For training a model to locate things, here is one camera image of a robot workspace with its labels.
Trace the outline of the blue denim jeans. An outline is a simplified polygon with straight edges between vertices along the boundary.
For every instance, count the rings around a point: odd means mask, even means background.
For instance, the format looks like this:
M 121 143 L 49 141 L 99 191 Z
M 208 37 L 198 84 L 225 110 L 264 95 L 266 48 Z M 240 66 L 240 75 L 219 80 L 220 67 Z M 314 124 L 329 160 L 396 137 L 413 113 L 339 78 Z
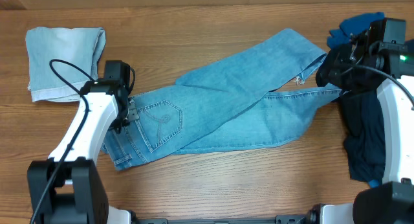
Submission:
M 102 144 L 124 170 L 168 155 L 252 150 L 300 138 L 317 109 L 337 99 L 332 84 L 283 91 L 306 80 L 325 52 L 286 28 L 264 42 L 132 97 L 135 117 Z

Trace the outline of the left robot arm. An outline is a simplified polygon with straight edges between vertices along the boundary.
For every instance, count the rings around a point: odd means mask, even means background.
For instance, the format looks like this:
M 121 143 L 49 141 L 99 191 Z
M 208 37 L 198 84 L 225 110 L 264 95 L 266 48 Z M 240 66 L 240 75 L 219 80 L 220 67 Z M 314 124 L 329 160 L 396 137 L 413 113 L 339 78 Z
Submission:
M 27 181 L 31 223 L 136 223 L 135 213 L 109 205 L 96 163 L 105 135 L 130 120 L 135 71 L 120 60 L 105 63 L 104 76 L 81 89 L 76 115 L 44 161 L 32 161 Z

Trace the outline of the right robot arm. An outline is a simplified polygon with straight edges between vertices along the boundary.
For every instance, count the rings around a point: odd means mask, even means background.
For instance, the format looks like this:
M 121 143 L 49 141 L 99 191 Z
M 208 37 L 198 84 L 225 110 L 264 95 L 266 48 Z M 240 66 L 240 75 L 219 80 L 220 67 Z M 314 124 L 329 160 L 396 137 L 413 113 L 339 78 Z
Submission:
M 369 183 L 352 203 L 316 205 L 307 223 L 413 222 L 413 47 L 406 22 L 372 14 L 345 20 L 343 39 L 316 75 L 340 88 L 349 130 L 344 142 L 351 176 Z

